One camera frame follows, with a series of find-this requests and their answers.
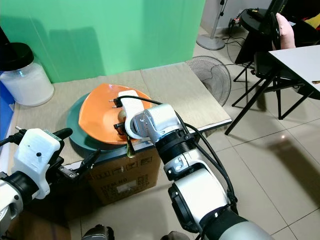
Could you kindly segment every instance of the green backdrop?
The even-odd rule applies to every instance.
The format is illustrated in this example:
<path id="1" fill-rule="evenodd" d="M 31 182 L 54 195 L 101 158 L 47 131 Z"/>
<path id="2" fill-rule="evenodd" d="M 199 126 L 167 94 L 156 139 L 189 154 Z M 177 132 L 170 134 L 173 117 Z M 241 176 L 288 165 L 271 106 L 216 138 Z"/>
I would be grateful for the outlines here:
<path id="1" fill-rule="evenodd" d="M 53 83 L 192 57 L 205 0 L 1 0 L 0 25 Z"/>

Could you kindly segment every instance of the table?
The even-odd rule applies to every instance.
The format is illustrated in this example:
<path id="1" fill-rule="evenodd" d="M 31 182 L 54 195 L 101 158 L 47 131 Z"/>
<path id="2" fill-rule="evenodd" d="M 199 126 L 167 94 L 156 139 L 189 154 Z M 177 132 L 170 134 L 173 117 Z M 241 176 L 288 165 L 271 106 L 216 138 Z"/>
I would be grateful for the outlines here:
<path id="1" fill-rule="evenodd" d="M 259 9 L 259 13 L 265 16 L 267 10 Z M 295 23 L 292 26 L 294 41 L 297 47 L 304 47 L 315 44 L 320 40 L 318 32 L 303 20 L 284 14 L 288 21 Z M 271 46 L 271 30 L 269 22 L 259 21 L 248 14 L 248 10 L 240 15 L 240 23 L 249 31 L 244 44 L 235 60 L 236 64 L 243 64 L 254 60 L 256 52 L 268 52 Z"/>
<path id="2" fill-rule="evenodd" d="M 320 81 L 320 45 L 275 50 L 269 53 L 283 67 L 299 75 L 310 86 L 320 92 L 320 83 L 312 83 L 312 81 Z"/>
<path id="3" fill-rule="evenodd" d="M 65 128 L 70 107 L 101 83 L 135 88 L 156 101 L 169 103 L 186 123 L 201 131 L 218 128 L 232 121 L 189 66 L 186 63 L 178 63 L 110 76 L 55 83 L 53 84 L 54 95 L 47 103 L 36 107 L 15 104 L 11 133 L 16 132 L 14 126 L 23 129 L 48 129 L 50 132 Z M 74 151 L 70 140 L 66 139 L 64 142 L 65 146 L 60 154 L 64 158 L 64 164 L 81 161 L 83 158 Z M 17 146 L 10 144 L 9 169 L 11 169 L 16 149 Z"/>
<path id="4" fill-rule="evenodd" d="M 310 88 L 307 88 L 307 92 L 303 94 L 303 97 L 301 97 L 291 108 L 289 108 L 289 110 L 286 111 L 286 113 L 281 116 L 282 119 L 290 114 L 306 98 L 311 97 L 314 93 L 316 93 L 317 95 L 320 94 L 320 83 L 312 83 L 312 81 L 320 81 L 320 77 L 318 74 L 320 45 L 275 50 L 269 51 L 268 53 L 273 56 L 275 61 L 275 66 L 270 71 L 269 78 L 264 80 L 264 83 L 259 87 L 259 89 L 245 105 L 239 115 L 233 120 L 232 124 L 225 131 L 226 135 L 231 132 L 231 130 L 251 108 L 251 106 L 259 98 L 259 96 L 267 89 L 267 87 L 273 81 L 273 78 L 277 76 L 280 69 L 288 69 L 293 74 L 298 75 L 306 84 L 308 84 L 308 86 L 312 86 Z"/>

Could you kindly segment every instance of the white powder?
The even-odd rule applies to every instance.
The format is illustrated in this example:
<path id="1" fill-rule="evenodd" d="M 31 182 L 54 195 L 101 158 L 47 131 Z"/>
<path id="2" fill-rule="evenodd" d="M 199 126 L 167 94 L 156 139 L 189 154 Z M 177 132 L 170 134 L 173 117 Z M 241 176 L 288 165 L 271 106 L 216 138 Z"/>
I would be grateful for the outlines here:
<path id="1" fill-rule="evenodd" d="M 47 102 L 54 93 L 43 67 L 32 62 L 22 69 L 5 71 L 0 80 L 14 97 L 14 100 L 25 106 L 38 106 Z"/>

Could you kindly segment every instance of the tile floor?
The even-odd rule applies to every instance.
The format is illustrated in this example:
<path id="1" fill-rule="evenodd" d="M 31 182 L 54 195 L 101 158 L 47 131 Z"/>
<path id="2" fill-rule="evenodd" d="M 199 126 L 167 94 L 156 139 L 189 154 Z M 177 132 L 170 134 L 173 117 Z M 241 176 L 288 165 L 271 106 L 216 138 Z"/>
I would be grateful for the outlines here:
<path id="1" fill-rule="evenodd" d="M 228 46 L 234 61 L 240 47 Z M 210 51 L 197 44 L 194 56 L 211 56 L 231 64 L 227 48 Z M 228 65 L 231 79 L 242 69 Z M 249 73 L 249 84 L 257 78 Z M 232 82 L 224 109 L 235 118 L 246 99 L 231 107 L 243 82 Z M 299 97 L 282 94 L 283 110 Z M 254 221 L 276 240 L 316 240 L 320 237 L 320 101 L 307 99 L 285 120 L 277 119 L 275 93 L 266 93 L 229 136 L 218 129 L 207 139 L 217 151 L 234 185 L 239 214 Z M 168 197 L 170 182 L 160 171 L 157 186 L 70 222 L 73 240 L 96 224 L 113 227 L 116 240 L 159 240 L 172 230 L 183 231 Z"/>

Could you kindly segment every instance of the fan stand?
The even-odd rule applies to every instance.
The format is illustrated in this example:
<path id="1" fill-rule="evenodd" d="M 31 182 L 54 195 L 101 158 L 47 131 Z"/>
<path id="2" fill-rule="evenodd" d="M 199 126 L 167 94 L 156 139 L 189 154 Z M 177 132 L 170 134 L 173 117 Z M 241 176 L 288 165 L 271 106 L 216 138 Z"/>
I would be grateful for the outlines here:
<path id="1" fill-rule="evenodd" d="M 222 7 L 223 5 L 221 6 L 221 9 L 216 16 L 211 35 L 209 34 L 199 35 L 198 38 L 196 39 L 196 43 L 205 49 L 219 50 L 219 49 L 223 49 L 226 45 L 225 41 L 223 41 L 220 37 L 215 36 Z"/>

